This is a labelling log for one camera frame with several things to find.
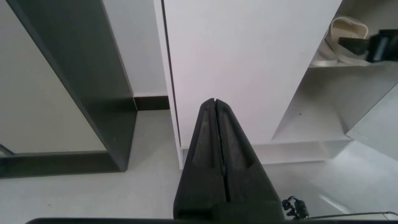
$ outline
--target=open shelf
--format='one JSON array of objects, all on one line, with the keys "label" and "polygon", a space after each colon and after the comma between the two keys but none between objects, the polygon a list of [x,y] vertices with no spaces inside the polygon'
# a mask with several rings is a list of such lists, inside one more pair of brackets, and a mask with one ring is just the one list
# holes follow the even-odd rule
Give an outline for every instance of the open shelf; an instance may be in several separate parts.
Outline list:
[{"label": "open shelf", "polygon": [[340,119],[313,86],[301,85],[294,95],[272,144],[348,140]]}]

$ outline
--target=white tile floor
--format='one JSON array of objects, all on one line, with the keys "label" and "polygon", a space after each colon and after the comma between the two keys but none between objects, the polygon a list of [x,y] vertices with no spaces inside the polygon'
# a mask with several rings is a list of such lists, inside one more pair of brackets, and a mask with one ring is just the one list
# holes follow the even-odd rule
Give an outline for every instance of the white tile floor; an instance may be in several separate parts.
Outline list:
[{"label": "white tile floor", "polygon": [[138,112],[129,170],[0,180],[0,217],[172,218],[181,170],[170,111]]},{"label": "white tile floor", "polygon": [[[1,223],[37,217],[172,218],[181,170],[170,111],[140,111],[129,170],[0,180]],[[264,166],[281,199],[311,216],[398,212],[398,162],[358,142],[329,162]]]}]

